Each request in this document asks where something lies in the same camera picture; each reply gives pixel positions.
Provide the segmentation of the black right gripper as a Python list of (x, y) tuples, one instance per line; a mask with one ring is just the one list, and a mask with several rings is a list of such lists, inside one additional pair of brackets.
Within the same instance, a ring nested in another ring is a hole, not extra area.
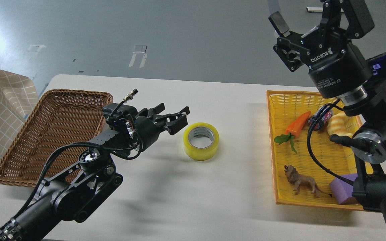
[[(273, 50), (291, 72), (308, 65), (309, 76), (323, 98), (364, 99), (363, 85), (372, 73), (352, 39), (363, 38), (374, 29), (369, 8), (364, 0), (320, 2), (320, 27), (303, 35), (292, 32), (279, 11), (268, 17), (278, 35)], [(347, 29), (340, 28), (342, 13)]]

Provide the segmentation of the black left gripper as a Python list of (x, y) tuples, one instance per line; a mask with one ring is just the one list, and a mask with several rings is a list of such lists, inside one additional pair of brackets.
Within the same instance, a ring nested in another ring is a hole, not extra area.
[(175, 114), (159, 115), (164, 110), (165, 104), (160, 103), (154, 108), (143, 108), (138, 112), (135, 119), (138, 146), (135, 150), (145, 151), (158, 140), (163, 130), (173, 136), (188, 125), (187, 116), (190, 114), (188, 106)]

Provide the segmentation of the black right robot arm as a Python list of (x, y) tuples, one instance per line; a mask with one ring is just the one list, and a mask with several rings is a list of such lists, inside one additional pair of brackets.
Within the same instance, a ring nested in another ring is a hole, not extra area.
[(290, 30), (280, 12), (269, 16), (278, 34), (273, 49), (292, 72), (302, 65), (323, 98), (343, 102), (347, 116), (365, 123), (351, 138), (331, 135), (353, 150), (358, 176), (352, 195), (364, 210), (380, 212), (386, 223), (386, 52), (365, 59), (352, 39), (374, 29), (363, 0), (324, 0), (320, 23), (305, 34)]

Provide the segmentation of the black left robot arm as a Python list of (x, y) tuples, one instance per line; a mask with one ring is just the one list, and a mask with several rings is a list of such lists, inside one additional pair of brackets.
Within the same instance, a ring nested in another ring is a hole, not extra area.
[(126, 105), (137, 93), (134, 89), (120, 103), (103, 107), (109, 129), (48, 157), (25, 204), (0, 227), (0, 241), (41, 241), (61, 221), (86, 221), (124, 180), (113, 155), (133, 160), (163, 131), (175, 135), (187, 126), (188, 106), (175, 114), (162, 114), (163, 103), (138, 111)]

